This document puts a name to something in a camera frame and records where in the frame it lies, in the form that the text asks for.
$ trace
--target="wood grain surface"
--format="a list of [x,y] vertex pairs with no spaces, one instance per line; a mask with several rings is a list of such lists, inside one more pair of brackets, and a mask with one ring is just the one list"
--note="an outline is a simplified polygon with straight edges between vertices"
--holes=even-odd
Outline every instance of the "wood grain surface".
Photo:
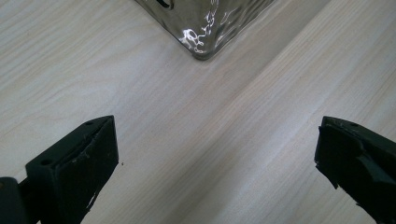
[[110,114],[83,223],[375,223],[314,153],[325,115],[396,141],[396,2],[277,0],[200,62],[132,0],[0,0],[0,176]]

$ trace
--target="gripper screw hole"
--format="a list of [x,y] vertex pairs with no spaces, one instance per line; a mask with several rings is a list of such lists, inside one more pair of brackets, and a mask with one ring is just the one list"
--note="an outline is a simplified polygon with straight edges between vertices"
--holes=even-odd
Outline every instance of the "gripper screw hole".
[[52,160],[43,160],[41,162],[41,165],[50,165],[52,163]]

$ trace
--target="light wood tabletop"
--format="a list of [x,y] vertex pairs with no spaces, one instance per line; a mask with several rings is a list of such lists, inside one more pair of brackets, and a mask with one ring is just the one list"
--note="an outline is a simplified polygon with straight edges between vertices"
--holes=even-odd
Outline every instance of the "light wood tabletop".
[[0,1],[0,176],[106,115],[82,223],[375,223],[314,154],[323,116],[396,141],[396,2],[277,0],[201,62],[132,0]]

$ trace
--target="wooden table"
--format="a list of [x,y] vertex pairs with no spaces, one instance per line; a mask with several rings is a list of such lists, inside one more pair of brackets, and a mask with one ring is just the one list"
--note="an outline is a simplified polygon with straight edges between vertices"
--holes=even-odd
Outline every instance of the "wooden table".
[[325,115],[396,140],[396,2],[278,0],[200,62],[132,0],[0,1],[0,175],[110,114],[83,223],[374,223],[314,153]]

